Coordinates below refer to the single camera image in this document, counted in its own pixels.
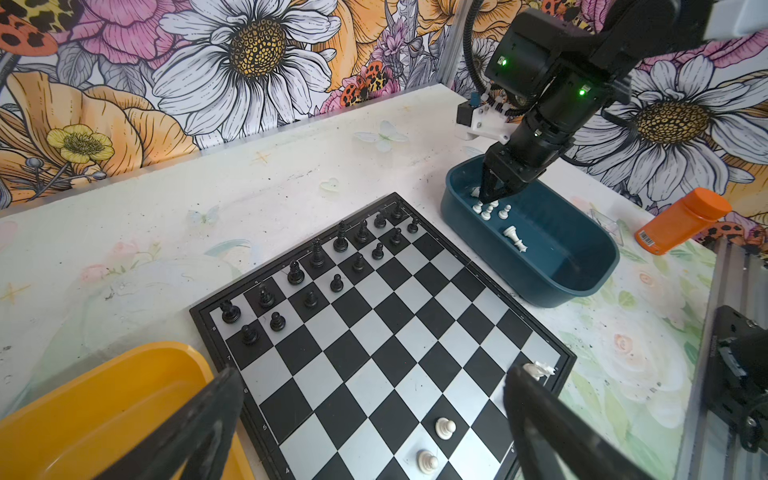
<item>orange cap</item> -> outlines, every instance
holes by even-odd
[[[716,221],[733,210],[728,200],[712,190],[701,187],[694,188],[693,191],[680,199],[680,201],[700,217],[709,218],[712,221]]]

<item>white daisy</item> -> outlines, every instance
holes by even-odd
[[[302,47],[339,31],[341,20],[328,16],[336,1],[191,0],[194,11],[165,15],[162,29],[192,45],[154,72],[160,109],[189,114],[190,135],[220,130],[225,141],[306,114],[310,90],[331,85],[328,62],[336,50]]]
[[[609,187],[626,181],[630,195],[652,201],[666,200],[678,187],[682,194],[695,187],[723,194],[729,180],[752,181],[720,155],[768,164],[768,119],[745,111],[768,100],[768,78],[710,88],[713,73],[712,61],[703,55],[679,71],[670,61],[657,62],[650,74],[635,70],[631,103],[613,104],[593,116],[574,136],[568,155],[594,162],[587,172],[601,175]],[[605,118],[611,115],[625,125]]]

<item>yellow plastic tray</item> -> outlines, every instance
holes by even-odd
[[[183,343],[132,349],[0,421],[0,478],[93,478],[213,378]],[[221,478],[253,480],[237,434]]]

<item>butterfly decal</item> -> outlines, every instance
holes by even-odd
[[[83,15],[80,0],[0,0],[0,48],[44,57],[58,51],[52,33],[71,30]]]

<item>floral wallpaper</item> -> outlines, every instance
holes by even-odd
[[[424,84],[458,2],[36,4],[0,6],[0,209]]]
[[[524,8],[541,8],[600,31],[610,2],[526,0],[483,5],[475,24],[473,61],[484,71],[506,32],[486,28],[481,15],[509,24]],[[644,59],[633,72],[630,104],[598,112],[574,136],[567,155],[587,174],[653,214],[696,187],[723,195],[734,212],[697,235],[721,236],[768,260],[768,31],[695,50]],[[464,58],[453,89],[474,90]],[[610,119],[619,118],[622,124]]]

